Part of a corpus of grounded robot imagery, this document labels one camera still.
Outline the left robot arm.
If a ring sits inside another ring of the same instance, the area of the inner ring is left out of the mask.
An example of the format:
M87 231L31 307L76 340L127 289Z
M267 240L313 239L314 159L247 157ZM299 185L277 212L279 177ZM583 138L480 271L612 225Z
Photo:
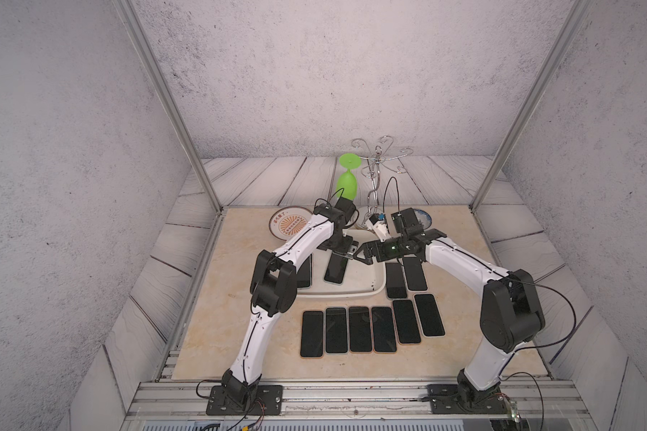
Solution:
M305 227L275 251L257 256L250 285L250 321L238 355L221 378L228 399L249 408L255 400L271 334L282 314L298 295L298 270L314 250L345 255L352 237L343 231L358 215L352 200L343 196L315 207Z

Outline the mint green case phone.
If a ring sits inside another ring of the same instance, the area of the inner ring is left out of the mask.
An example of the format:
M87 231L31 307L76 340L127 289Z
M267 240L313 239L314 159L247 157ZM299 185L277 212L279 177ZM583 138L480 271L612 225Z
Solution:
M297 273L297 288L309 288L312 286L313 256L310 255L303 261Z

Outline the light green case phone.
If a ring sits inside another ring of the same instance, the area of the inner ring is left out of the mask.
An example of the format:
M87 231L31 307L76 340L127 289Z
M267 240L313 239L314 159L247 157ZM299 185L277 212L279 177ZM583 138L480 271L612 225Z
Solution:
M347 309L330 307L325 310L325 352L345 354L349 351Z

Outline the blue purple case phone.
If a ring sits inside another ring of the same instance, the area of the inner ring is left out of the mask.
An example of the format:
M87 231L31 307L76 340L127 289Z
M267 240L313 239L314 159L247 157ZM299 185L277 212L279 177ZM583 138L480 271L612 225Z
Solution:
M417 312L425 337L443 337L446 331L440 316L436 299L431 294L418 294L414 296Z

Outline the grey green case phone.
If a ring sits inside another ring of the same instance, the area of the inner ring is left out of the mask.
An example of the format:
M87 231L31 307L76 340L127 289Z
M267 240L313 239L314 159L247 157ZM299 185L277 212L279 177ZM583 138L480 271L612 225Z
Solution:
M417 257L404 257L403 266L408 290L413 292L427 291L428 285L422 268L422 261Z

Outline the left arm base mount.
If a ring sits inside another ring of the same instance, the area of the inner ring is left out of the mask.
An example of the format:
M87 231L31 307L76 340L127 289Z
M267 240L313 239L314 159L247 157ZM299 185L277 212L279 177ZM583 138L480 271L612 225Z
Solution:
M216 416L279 416L283 401L281 385L258 384L250 389L228 390L222 385L211 388L206 414Z

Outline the pink case phone front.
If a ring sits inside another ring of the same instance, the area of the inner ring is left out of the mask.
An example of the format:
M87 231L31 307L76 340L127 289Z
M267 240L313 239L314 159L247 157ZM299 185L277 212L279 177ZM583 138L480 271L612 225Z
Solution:
M372 307L371 321L373 326L373 344L375 352L397 352L394 316L392 309L387 306Z

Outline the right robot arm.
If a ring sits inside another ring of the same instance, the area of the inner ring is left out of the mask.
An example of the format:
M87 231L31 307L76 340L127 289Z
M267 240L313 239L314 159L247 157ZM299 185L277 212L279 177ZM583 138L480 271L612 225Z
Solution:
M413 208L366 222L377 240L365 242L354 259L370 265L414 255L444 269L481 299L483 339L468 366L458 373L458 402L478 409L500 392L500 377L513 356L546 327L536 286L523 269L510 271L478 258L437 229L426 230Z

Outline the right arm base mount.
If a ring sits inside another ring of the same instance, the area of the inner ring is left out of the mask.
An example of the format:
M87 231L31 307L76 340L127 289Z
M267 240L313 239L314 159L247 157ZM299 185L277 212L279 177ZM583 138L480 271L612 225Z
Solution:
M422 397L429 402L432 414L505 415L510 405L496 385L487 391L477 391L470 384L431 384Z

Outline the black phone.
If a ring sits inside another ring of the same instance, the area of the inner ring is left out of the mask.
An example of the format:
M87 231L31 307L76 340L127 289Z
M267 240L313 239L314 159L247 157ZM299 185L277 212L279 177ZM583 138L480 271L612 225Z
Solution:
M323 357L325 315L323 311L305 311L302 317L300 357Z

